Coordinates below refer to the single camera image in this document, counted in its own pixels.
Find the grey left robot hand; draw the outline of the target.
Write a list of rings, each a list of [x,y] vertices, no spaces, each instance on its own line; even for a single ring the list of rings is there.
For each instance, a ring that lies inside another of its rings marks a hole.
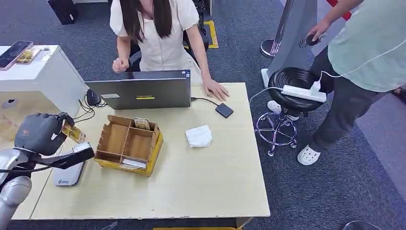
[[[61,132],[64,121],[70,126],[75,124],[73,118],[65,112],[57,115],[48,113],[28,115],[15,135],[14,147],[45,156],[53,155],[67,138]]]

